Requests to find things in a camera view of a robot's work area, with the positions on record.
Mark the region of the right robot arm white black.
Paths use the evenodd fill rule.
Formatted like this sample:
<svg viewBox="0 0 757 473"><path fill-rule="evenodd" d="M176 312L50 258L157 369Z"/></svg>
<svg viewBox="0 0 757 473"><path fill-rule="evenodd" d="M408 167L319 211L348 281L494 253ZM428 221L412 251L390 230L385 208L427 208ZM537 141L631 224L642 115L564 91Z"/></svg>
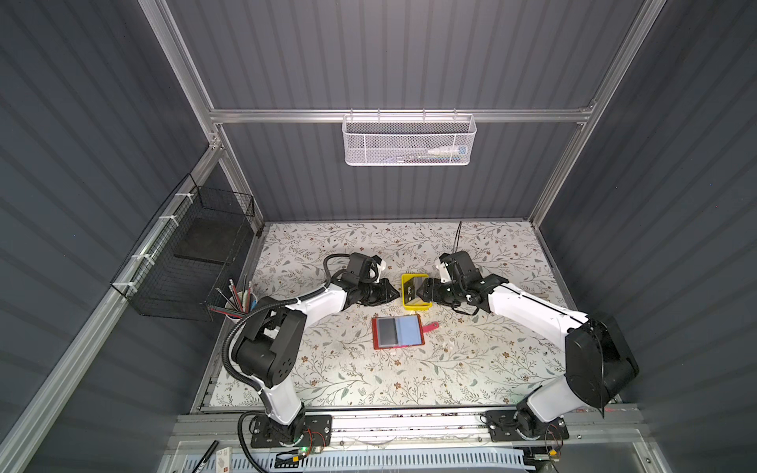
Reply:
<svg viewBox="0 0 757 473"><path fill-rule="evenodd" d="M582 407L602 410L634 380L639 365L614 317L591 317L536 297L507 278L482 275L465 251L438 258L438 278L414 285L425 303L462 313L481 311L512 319L551 342L564 354L564 374L542 384L518 406L513 422L532 437L564 414Z"/></svg>

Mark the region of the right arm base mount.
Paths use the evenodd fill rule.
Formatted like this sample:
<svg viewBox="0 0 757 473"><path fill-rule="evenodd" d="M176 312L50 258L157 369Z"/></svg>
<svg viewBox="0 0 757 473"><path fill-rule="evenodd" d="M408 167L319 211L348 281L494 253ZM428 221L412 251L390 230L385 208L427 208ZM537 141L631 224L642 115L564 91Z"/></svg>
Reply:
<svg viewBox="0 0 757 473"><path fill-rule="evenodd" d="M570 439L567 425L559 417L542 423L536 417L516 410L488 410L479 416L491 441L566 441Z"/></svg>

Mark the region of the black VIP credit card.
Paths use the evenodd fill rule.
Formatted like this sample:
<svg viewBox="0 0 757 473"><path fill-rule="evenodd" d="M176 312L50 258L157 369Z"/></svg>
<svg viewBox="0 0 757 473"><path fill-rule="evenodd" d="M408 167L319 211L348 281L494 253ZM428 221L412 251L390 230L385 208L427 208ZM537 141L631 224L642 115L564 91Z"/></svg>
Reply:
<svg viewBox="0 0 757 473"><path fill-rule="evenodd" d="M396 318L378 318L376 330L377 344L380 348L393 348L400 345L398 322Z"/></svg>

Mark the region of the yellow plastic card tray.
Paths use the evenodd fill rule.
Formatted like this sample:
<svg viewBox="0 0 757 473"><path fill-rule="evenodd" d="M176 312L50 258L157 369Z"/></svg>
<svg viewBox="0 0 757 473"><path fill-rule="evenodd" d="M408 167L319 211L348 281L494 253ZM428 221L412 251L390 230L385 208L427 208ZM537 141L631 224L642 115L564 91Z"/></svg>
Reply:
<svg viewBox="0 0 757 473"><path fill-rule="evenodd" d="M432 303L421 298L421 290L425 287L429 276L419 273L403 273L401 276L402 307L406 311L427 311Z"/></svg>

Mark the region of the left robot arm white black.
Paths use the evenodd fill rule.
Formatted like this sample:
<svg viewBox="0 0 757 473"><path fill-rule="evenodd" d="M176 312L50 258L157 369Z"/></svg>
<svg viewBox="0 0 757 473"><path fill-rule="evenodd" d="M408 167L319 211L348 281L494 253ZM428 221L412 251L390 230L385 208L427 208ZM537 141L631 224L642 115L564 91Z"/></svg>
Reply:
<svg viewBox="0 0 757 473"><path fill-rule="evenodd" d="M254 390L268 419L284 428L305 413L290 374L305 331L353 305L376 307L399 298L380 256L335 253L323 260L325 281L317 289L287 300L262 299L234 325L222 349L227 374Z"/></svg>

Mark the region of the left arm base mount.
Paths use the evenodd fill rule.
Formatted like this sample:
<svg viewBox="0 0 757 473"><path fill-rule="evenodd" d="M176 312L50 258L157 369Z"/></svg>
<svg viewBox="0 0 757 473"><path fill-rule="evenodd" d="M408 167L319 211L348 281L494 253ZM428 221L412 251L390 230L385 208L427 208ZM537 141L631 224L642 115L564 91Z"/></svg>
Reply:
<svg viewBox="0 0 757 473"><path fill-rule="evenodd" d="M300 416L292 425L282 425L266 415L257 415L248 423L246 441L254 449L278 449L278 447L329 447L333 429L333 417L329 415Z"/></svg>

